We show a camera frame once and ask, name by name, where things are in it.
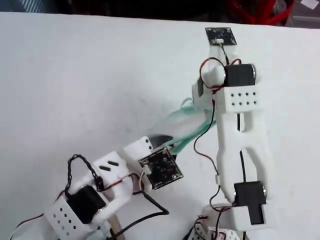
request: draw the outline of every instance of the ventilation hole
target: ventilation hole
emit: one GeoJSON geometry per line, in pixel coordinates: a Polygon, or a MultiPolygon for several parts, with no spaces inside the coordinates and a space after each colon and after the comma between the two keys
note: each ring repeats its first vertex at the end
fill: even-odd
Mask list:
{"type": "Polygon", "coordinates": [[[113,166],[116,166],[116,167],[119,166],[119,163],[117,163],[117,162],[115,162],[115,161],[108,161],[108,164],[113,165],[113,166]]]}
{"type": "Polygon", "coordinates": [[[101,170],[105,170],[105,171],[108,171],[108,172],[111,171],[111,168],[110,168],[110,167],[107,167],[107,166],[99,166],[99,168],[100,168],[101,170]]]}

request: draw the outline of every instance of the red wire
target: red wire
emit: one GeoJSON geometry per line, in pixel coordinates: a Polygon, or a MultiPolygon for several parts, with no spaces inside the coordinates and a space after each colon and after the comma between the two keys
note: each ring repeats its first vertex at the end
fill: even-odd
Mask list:
{"type": "Polygon", "coordinates": [[[217,88],[216,86],[213,86],[213,87],[209,87],[203,80],[202,78],[202,69],[203,67],[205,66],[205,64],[209,61],[209,60],[216,60],[218,61],[223,67],[224,67],[224,64],[218,59],[218,58],[215,58],[215,57],[208,57],[206,60],[204,60],[201,65],[200,65],[200,68],[199,68],[199,76],[200,76],[200,79],[202,81],[202,83],[208,88],[208,89],[213,89],[213,88],[217,88]]]}
{"type": "Polygon", "coordinates": [[[236,58],[235,60],[233,60],[233,61],[230,63],[230,65],[235,64],[237,61],[239,62],[239,64],[242,64],[241,59],[240,59],[240,58],[236,58]]]}

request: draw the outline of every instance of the black wire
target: black wire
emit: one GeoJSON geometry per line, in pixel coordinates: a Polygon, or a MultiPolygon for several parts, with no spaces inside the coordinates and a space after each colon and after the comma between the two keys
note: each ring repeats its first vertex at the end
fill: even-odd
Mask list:
{"type": "MultiPolygon", "coordinates": [[[[239,113],[236,115],[236,118],[237,118],[237,128],[238,128],[238,131],[240,131],[240,114],[239,113]]],[[[240,151],[240,159],[241,159],[241,166],[242,166],[243,182],[245,183],[247,181],[247,177],[246,177],[244,155],[242,153],[242,150],[240,151]]]]}
{"type": "Polygon", "coordinates": [[[220,43],[219,45],[222,48],[222,51],[223,51],[223,54],[224,54],[224,57],[225,57],[225,62],[226,62],[227,65],[229,65],[230,61],[229,61],[228,55],[227,55],[227,53],[225,51],[224,45],[223,45],[223,43],[220,43]]]}
{"type": "Polygon", "coordinates": [[[210,200],[209,200],[209,204],[210,204],[211,208],[217,212],[220,212],[220,210],[218,210],[216,207],[213,206],[212,200],[218,195],[218,193],[220,192],[220,189],[221,189],[221,187],[218,186],[218,190],[216,191],[216,193],[212,197],[210,197],[210,200]]]}
{"type": "Polygon", "coordinates": [[[64,189],[64,194],[67,198],[70,198],[71,195],[69,193],[69,189],[70,189],[70,186],[71,186],[71,182],[72,182],[72,174],[71,174],[71,163],[73,162],[73,160],[75,159],[81,159],[87,166],[87,168],[90,170],[90,172],[92,173],[92,176],[94,178],[94,183],[95,183],[95,186],[97,188],[97,190],[102,190],[104,188],[104,181],[103,179],[97,175],[96,171],[92,168],[91,164],[87,161],[87,159],[80,155],[80,154],[74,154],[72,156],[72,158],[69,159],[68,161],[68,180],[67,180],[67,184],[65,186],[65,189],[64,189]]]}
{"type": "Polygon", "coordinates": [[[211,157],[209,157],[208,155],[203,154],[203,153],[199,152],[199,151],[196,149],[196,144],[197,144],[198,140],[210,130],[212,124],[214,123],[214,118],[215,118],[215,105],[216,105],[216,104],[215,104],[215,101],[212,100],[212,117],[211,117],[211,122],[210,122],[210,124],[209,124],[209,127],[208,127],[202,134],[200,134],[200,135],[195,139],[195,141],[194,141],[194,143],[193,143],[193,150],[194,150],[197,154],[199,154],[199,155],[201,155],[201,156],[206,157],[207,159],[209,159],[209,160],[212,162],[212,164],[213,164],[213,167],[214,167],[214,170],[215,170],[216,174],[219,175],[219,172],[218,172],[218,169],[217,169],[217,167],[216,167],[216,164],[215,164],[214,160],[213,160],[211,157]]]}
{"type": "Polygon", "coordinates": [[[153,218],[153,217],[157,217],[157,216],[161,216],[161,215],[168,215],[169,211],[167,209],[165,209],[163,206],[161,206],[159,203],[156,202],[156,200],[154,200],[151,196],[149,196],[147,193],[145,193],[145,191],[141,191],[141,193],[143,194],[143,196],[153,205],[155,205],[158,209],[160,209],[161,211],[159,212],[155,212],[152,214],[149,214],[147,216],[144,216],[136,221],[134,221],[133,223],[129,224],[128,226],[126,226],[124,229],[122,229],[121,231],[117,232],[114,236],[112,237],[107,237],[105,240],[116,240],[120,235],[122,235],[124,232],[126,232],[127,230],[129,230],[130,228],[132,228],[133,226],[143,222],[144,220],[153,218]]]}

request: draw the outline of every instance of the black circuit board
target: black circuit board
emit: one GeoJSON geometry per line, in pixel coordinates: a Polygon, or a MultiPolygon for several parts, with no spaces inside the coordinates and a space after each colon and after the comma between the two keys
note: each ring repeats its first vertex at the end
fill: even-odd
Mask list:
{"type": "Polygon", "coordinates": [[[223,45],[237,45],[234,34],[230,27],[206,27],[206,35],[211,46],[218,46],[216,39],[223,39],[223,45]]]}
{"type": "Polygon", "coordinates": [[[147,177],[154,190],[184,177],[167,148],[139,160],[139,163],[141,167],[147,165],[151,170],[147,177]]]}

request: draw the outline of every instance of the white paper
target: white paper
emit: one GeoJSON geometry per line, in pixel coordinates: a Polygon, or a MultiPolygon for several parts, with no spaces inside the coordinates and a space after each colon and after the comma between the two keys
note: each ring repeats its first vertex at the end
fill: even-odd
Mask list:
{"type": "Polygon", "coordinates": [[[318,1],[317,0],[302,0],[301,4],[305,5],[307,8],[310,9],[315,9],[316,6],[318,5],[318,1]]]}

